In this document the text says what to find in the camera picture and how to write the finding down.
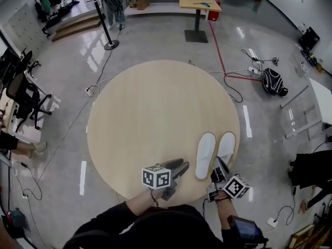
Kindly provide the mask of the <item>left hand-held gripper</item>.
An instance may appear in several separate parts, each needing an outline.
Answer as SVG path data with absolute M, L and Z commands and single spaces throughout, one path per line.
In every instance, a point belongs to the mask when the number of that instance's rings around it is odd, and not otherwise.
M 176 192 L 177 179 L 188 169 L 190 163 L 183 158 L 173 159 L 142 169 L 142 184 L 147 187 L 155 201 L 169 201 Z

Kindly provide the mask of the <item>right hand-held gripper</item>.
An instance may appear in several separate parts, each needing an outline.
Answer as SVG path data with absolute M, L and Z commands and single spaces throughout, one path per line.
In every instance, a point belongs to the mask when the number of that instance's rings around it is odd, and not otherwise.
M 243 197 L 250 189 L 249 184 L 239 175 L 233 175 L 219 156 L 214 158 L 214 169 L 211 173 L 212 183 L 207 188 L 207 201 L 212 202 L 220 191 L 232 199 Z

